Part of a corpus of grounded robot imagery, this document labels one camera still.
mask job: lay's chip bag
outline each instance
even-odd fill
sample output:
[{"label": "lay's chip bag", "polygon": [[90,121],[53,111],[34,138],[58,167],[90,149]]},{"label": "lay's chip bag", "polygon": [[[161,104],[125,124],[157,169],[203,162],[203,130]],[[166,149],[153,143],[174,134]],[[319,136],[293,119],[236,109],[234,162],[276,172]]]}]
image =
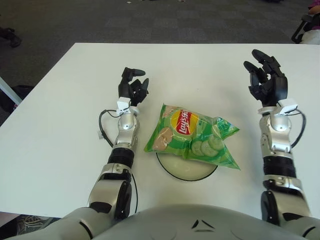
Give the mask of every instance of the lay's chip bag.
[{"label": "lay's chip bag", "polygon": [[144,151],[170,153],[184,159],[240,169],[223,140],[239,129],[221,117],[163,105],[159,122]]}]

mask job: green chip bag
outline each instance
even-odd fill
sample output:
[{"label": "green chip bag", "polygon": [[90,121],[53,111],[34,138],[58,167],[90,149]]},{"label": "green chip bag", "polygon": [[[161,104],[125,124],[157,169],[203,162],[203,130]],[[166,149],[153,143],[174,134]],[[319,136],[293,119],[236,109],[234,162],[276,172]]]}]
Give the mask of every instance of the green chip bag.
[{"label": "green chip bag", "polygon": [[240,169],[223,142],[237,131],[237,127],[221,117],[163,105],[144,151],[171,153],[184,159]]}]

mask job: robotic arm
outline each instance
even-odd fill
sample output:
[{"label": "robotic arm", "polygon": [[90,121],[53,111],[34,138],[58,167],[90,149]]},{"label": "robotic arm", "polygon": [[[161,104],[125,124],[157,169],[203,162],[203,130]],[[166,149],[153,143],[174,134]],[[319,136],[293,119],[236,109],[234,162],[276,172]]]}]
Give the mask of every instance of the robotic arm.
[{"label": "robotic arm", "polygon": [[292,148],[297,141],[291,144],[289,140],[288,115],[297,110],[298,105],[293,99],[287,99],[288,80],[277,60],[256,49],[252,55],[262,64],[262,68],[257,68],[244,62],[250,73],[249,91],[263,106],[258,111],[262,115],[260,144],[266,188],[261,196],[262,219],[299,236],[319,239],[320,222],[311,218],[301,181],[296,176]]}]

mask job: black robotic finger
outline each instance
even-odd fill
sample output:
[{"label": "black robotic finger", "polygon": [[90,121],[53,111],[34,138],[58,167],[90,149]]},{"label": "black robotic finger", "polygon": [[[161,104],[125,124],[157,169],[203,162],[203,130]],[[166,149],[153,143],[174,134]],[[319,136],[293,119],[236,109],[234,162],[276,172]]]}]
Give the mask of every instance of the black robotic finger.
[{"label": "black robotic finger", "polygon": [[265,54],[264,52],[254,49],[252,50],[252,56],[260,63],[260,64],[264,64],[265,62],[267,63],[272,63],[273,59],[272,57],[268,56],[267,54]]},{"label": "black robotic finger", "polygon": [[263,69],[257,68],[249,61],[245,61],[243,65],[248,72],[252,74],[252,78],[250,79],[251,86],[259,85],[259,83],[263,84],[268,81],[268,76]]},{"label": "black robotic finger", "polygon": [[252,51],[252,56],[257,59],[260,64],[262,64],[262,68],[266,74],[276,74],[278,77],[284,76],[284,74],[280,70],[281,66],[274,56],[269,56],[257,49],[254,49]]}]

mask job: black cable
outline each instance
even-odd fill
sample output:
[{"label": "black cable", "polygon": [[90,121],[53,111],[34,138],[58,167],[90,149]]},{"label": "black cable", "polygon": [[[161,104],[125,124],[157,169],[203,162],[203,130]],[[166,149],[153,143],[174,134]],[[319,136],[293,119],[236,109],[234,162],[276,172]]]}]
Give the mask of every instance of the black cable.
[{"label": "black cable", "polygon": [[300,131],[298,137],[297,137],[296,140],[291,144],[291,148],[294,148],[294,147],[297,145],[297,143],[299,142],[299,140],[300,140],[301,137],[302,137],[302,134],[304,134],[304,131],[305,131],[305,128],[306,128],[306,124],[307,124],[306,115],[305,115],[302,111],[300,111],[299,109],[296,109],[296,111],[298,111],[299,114],[301,114],[301,116],[302,116],[302,127],[301,127],[301,131]]},{"label": "black cable", "polygon": [[104,131],[103,127],[102,127],[102,124],[101,124],[101,118],[103,116],[103,114],[105,113],[109,113],[108,112],[109,110],[103,110],[100,115],[99,115],[99,128],[100,128],[100,131],[101,131],[101,135],[103,136],[103,138],[108,142],[108,144],[113,148],[114,147],[114,144],[112,143],[112,141],[108,138],[106,132]]},{"label": "black cable", "polygon": [[[108,142],[108,144],[113,148],[114,147],[114,144],[112,143],[112,141],[108,138],[106,132],[104,131],[103,127],[102,127],[102,124],[101,124],[101,118],[102,116],[105,114],[105,113],[108,113],[111,117],[113,118],[118,118],[120,117],[122,114],[120,114],[119,116],[113,116],[110,112],[116,112],[116,110],[113,110],[113,109],[108,109],[108,110],[103,110],[100,115],[99,115],[99,128],[100,128],[100,132],[103,136],[103,138]],[[135,187],[135,194],[136,194],[136,203],[135,203],[135,211],[134,213],[136,214],[137,213],[137,210],[138,210],[138,189],[137,189],[137,183],[136,183],[136,179],[135,179],[135,176],[134,174],[132,173],[132,178],[133,178],[133,181],[134,181],[134,187]]]},{"label": "black cable", "polygon": [[288,116],[295,116],[295,115],[299,115],[299,114],[301,114],[301,113],[298,112],[298,113],[294,113],[294,114],[288,114]]},{"label": "black cable", "polygon": [[137,213],[137,209],[138,209],[138,190],[137,190],[136,179],[135,179],[135,176],[134,176],[133,173],[132,173],[132,178],[133,178],[133,181],[134,181],[135,195],[136,195],[135,210],[134,210],[134,213],[136,214]]}]

